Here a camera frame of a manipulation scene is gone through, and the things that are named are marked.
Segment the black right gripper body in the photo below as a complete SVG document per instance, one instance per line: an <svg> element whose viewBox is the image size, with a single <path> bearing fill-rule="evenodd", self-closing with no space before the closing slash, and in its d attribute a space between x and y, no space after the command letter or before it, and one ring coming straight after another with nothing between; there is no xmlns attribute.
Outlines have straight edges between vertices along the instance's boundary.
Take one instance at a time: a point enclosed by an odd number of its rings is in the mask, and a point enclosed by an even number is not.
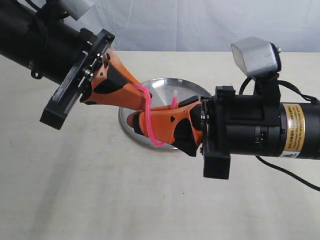
<svg viewBox="0 0 320 240"><path fill-rule="evenodd" d="M283 146L278 88L252 95L218 86L202 100L203 176L227 180L231 155L278 157Z"/></svg>

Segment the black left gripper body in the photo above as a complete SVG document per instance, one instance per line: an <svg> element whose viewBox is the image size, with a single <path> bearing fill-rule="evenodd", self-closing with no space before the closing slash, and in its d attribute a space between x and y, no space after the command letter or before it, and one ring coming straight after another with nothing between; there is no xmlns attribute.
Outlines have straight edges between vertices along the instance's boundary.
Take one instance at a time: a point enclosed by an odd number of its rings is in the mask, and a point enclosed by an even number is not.
<svg viewBox="0 0 320 240"><path fill-rule="evenodd" d="M86 84L92 80L115 35L105 29L98 34L86 28L77 31L62 21L42 26L31 21L27 28L28 35L36 34L38 39L34 58L29 62L31 76L58 84L44 107L40 122L59 130Z"/></svg>

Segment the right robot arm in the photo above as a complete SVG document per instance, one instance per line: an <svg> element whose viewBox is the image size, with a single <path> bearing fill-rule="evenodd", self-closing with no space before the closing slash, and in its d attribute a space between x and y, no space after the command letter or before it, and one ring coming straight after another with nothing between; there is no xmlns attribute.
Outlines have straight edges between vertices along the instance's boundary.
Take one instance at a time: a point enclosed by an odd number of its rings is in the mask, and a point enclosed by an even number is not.
<svg viewBox="0 0 320 240"><path fill-rule="evenodd" d="M176 108L137 111L127 118L134 132L194 157L201 151L203 176L227 180L231 155L320 158L320 105L282 103L279 93L236 94L218 86L212 97L193 96Z"/></svg>

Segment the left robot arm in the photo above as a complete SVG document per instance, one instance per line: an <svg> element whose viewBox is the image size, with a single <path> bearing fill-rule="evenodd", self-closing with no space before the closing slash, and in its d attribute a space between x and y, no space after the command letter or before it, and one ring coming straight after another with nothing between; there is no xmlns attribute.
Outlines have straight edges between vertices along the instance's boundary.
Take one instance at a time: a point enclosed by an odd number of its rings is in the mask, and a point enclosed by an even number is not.
<svg viewBox="0 0 320 240"><path fill-rule="evenodd" d="M105 29L75 30L64 23L71 14L59 0L37 10L16 0L0 3L1 55L29 69L32 78L58 84L40 121L59 130L77 101L148 110L149 91L111 50L115 36Z"/></svg>

